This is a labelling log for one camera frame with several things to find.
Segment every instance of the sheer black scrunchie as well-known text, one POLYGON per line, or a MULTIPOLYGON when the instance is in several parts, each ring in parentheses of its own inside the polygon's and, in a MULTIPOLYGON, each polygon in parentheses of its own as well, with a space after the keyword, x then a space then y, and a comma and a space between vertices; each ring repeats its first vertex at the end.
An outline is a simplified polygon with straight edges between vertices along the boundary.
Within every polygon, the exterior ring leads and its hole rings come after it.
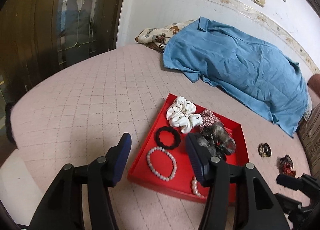
POLYGON ((155 135, 155 140, 156 140, 156 143, 159 147, 162 147, 164 149, 174 149, 176 147, 179 146, 180 142, 181 142, 181 138, 180 138, 180 135, 179 133, 172 127, 168 127, 168 126, 164 126, 162 128, 160 128, 159 130, 157 130, 156 132, 156 135, 155 135), (160 141, 160 133, 162 131, 168 131, 170 133, 173 134, 174 136, 174 143, 170 146, 167 146, 167 145, 164 145, 161 141, 160 141))

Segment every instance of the white scrunchie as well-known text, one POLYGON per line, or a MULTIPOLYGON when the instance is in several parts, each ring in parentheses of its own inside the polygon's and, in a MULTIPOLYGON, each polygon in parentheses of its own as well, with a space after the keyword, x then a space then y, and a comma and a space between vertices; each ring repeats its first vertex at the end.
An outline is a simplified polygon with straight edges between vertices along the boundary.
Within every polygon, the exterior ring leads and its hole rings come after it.
POLYGON ((196 106, 184 97, 177 97, 167 109, 166 118, 171 127, 181 127, 183 134, 189 133, 193 127, 203 123, 200 114, 194 114, 196 106))

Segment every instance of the pearl bracelet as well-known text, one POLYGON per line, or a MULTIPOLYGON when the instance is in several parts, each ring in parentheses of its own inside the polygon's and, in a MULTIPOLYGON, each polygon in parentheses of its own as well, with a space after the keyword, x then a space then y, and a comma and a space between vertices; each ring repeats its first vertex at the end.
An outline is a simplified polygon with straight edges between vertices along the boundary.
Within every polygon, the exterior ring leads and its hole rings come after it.
POLYGON ((176 175, 177 172, 177 162, 176 159, 172 156, 172 154, 168 151, 166 151, 164 148, 162 147, 153 147, 151 150, 148 151, 147 153, 147 163, 149 168, 151 169, 152 173, 155 174, 158 178, 162 179, 163 181, 169 181, 172 180, 174 178, 174 176, 176 175), (155 150, 160 150, 163 153, 165 153, 172 161, 173 164, 173 170, 171 172, 171 175, 169 177, 165 177, 162 176, 158 171, 156 171, 150 161, 150 155, 155 151, 155 150))
POLYGON ((197 184, 198 184, 198 181, 197 181, 196 177, 193 177, 193 180, 191 182, 191 189, 192 189, 193 194, 198 197, 206 198, 204 195, 201 195, 199 193, 197 184))

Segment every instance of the beige light switch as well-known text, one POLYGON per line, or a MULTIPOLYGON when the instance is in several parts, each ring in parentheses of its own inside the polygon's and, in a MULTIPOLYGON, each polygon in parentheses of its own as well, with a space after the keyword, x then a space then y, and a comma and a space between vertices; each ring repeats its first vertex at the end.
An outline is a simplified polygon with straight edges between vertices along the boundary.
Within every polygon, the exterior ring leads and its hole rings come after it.
POLYGON ((266 0, 254 0, 254 2, 261 7, 264 7, 266 0))

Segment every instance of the red tray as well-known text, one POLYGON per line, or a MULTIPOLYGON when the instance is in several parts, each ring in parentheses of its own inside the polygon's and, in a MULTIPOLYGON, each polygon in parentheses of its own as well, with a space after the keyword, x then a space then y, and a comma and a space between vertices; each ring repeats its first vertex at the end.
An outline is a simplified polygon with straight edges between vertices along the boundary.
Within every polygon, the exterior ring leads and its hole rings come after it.
MULTIPOLYGON (((156 121, 154 122, 143 146, 141 147, 141 150, 139 151, 135 161, 133 162, 128 172, 128 180, 169 196, 205 203, 206 197, 198 197, 192 193, 191 181, 194 177, 194 172, 190 164, 188 154, 185 151, 186 134, 182 134, 180 128, 176 128, 176 130, 181 135, 181 143, 179 147, 169 151, 175 157, 178 167, 176 175, 172 180, 170 180, 169 182, 160 180, 149 169, 146 161, 147 152, 151 148, 157 146, 154 139, 156 131, 163 126, 169 126, 169 122, 166 119, 166 112, 175 98, 177 98, 177 96, 173 94, 168 95, 160 113, 158 114, 156 121)), ((205 110, 204 107, 196 105, 196 113, 200 113, 203 110, 205 110)), ((247 147, 245 144, 241 125, 217 113, 214 114, 221 119, 227 132, 231 137, 233 137, 236 142, 236 152, 230 156, 227 156, 227 163, 244 165, 249 162, 247 147)), ((193 128, 191 132, 198 131, 199 127, 197 126, 193 128)), ((166 145, 171 145, 173 143, 172 134, 166 131, 161 132, 160 139, 166 145)), ((164 153, 162 153, 161 151, 155 151, 154 153, 152 153, 150 160, 154 168, 161 175, 168 177, 171 174, 173 168, 172 161, 164 153)), ((203 188, 200 184, 198 184, 198 189, 199 192, 204 196, 207 196, 209 193, 209 188, 203 188)), ((235 198, 235 184, 230 184, 229 203, 233 204, 235 202, 235 198)))

